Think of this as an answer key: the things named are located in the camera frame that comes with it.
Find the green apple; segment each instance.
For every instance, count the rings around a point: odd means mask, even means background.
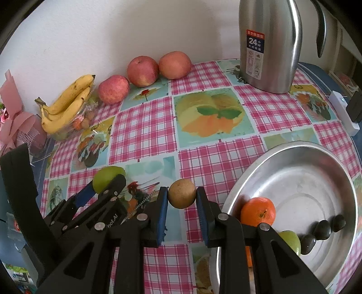
[[[126,176],[126,172],[123,168],[117,166],[103,167],[100,169],[93,178],[93,189],[99,194],[101,193],[116,175]]]
[[[293,251],[300,256],[300,240],[297,234],[293,231],[282,231],[279,236],[289,245]]]

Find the metal bowl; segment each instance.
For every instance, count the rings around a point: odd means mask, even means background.
[[[343,266],[357,229],[357,198],[347,169],[324,147],[310,142],[285,143],[259,157],[238,179],[222,212],[240,217],[242,205],[254,197],[267,197],[275,205],[276,231],[310,232],[316,222],[342,214],[346,227],[317,241],[300,258],[327,287]],[[211,251],[210,278],[219,293],[220,248]]]

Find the table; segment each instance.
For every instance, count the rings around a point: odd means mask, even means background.
[[[182,177],[204,186],[208,198],[222,206],[236,180],[268,149],[295,140],[315,142],[346,166],[358,195],[356,241],[327,287],[338,293],[362,258],[362,177],[352,140],[323,92],[301,70],[282,95],[258,90],[238,74],[239,60],[218,60],[194,64],[183,79],[160,78],[143,89],[131,85],[121,105],[102,106],[90,129],[55,145],[46,167],[42,215],[107,165],[122,166],[127,183],[138,181],[153,200],[160,186]],[[121,197],[129,211],[137,205],[128,192]],[[212,293],[210,252],[202,243],[195,204],[185,210],[169,205],[166,228],[163,245],[144,250],[145,293]]]

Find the red apple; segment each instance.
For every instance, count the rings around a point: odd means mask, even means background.
[[[159,76],[158,64],[148,56],[134,58],[127,67],[128,79],[139,88],[152,85]]]
[[[190,58],[181,51],[173,51],[162,56],[159,62],[160,73],[169,80],[186,76],[192,67]]]
[[[113,75],[98,86],[99,98],[105,104],[122,102],[130,91],[130,83],[121,75]]]

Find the bowl rim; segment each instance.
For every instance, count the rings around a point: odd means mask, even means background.
[[[278,154],[287,149],[297,148],[297,147],[313,148],[313,149],[317,149],[317,150],[329,155],[340,166],[340,168],[344,171],[344,173],[346,174],[346,176],[349,180],[349,183],[352,187],[353,196],[354,196],[355,223],[354,223],[354,230],[353,230],[353,238],[352,238],[351,244],[349,246],[348,253],[346,255],[346,258],[347,258],[351,252],[352,245],[355,241],[356,231],[357,231],[358,204],[357,204],[356,191],[355,191],[355,188],[353,185],[352,178],[349,175],[346,167],[341,163],[341,161],[339,160],[339,158],[337,156],[335,156],[332,152],[330,152],[328,149],[326,149],[322,145],[312,143],[312,142],[307,142],[307,141],[294,141],[294,142],[287,142],[287,143],[277,145],[277,146],[269,149],[268,151],[266,151],[263,155],[261,155],[259,158],[257,158],[245,170],[245,172],[240,176],[240,178],[236,181],[236,183],[234,184],[233,188],[231,189],[231,191],[229,192],[229,194],[225,200],[225,203],[222,208],[222,212],[230,214],[231,209],[233,208],[233,206],[236,202],[236,199],[237,199],[238,195],[240,194],[240,191],[243,189],[246,182],[253,176],[253,174],[256,172],[256,170],[262,164],[264,164],[264,162],[266,162],[269,158],[271,158],[275,154]],[[219,272],[220,263],[221,263],[220,256],[221,256],[220,247],[211,249],[211,255],[210,255],[210,260],[209,260],[209,274],[210,274],[212,289],[214,290],[215,294],[219,294],[219,287],[220,287],[220,272]],[[343,265],[344,265],[344,263],[340,266],[336,275],[341,271]],[[330,286],[330,284],[333,282],[334,278],[329,282],[329,285],[327,285],[326,288]]]

